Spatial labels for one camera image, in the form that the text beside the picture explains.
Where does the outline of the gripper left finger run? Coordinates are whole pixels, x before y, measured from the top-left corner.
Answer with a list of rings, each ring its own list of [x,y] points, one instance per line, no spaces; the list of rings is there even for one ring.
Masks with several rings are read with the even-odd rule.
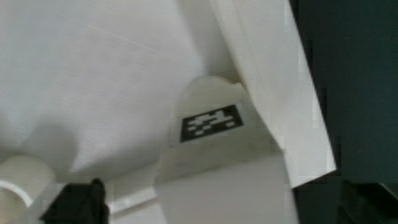
[[[44,224],[108,224],[106,190],[99,179],[69,183],[39,217]]]

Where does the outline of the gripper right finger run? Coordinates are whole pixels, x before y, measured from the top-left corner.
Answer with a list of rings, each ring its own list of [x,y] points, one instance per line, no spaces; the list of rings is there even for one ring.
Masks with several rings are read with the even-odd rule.
[[[335,224],[398,224],[398,183],[342,182]]]

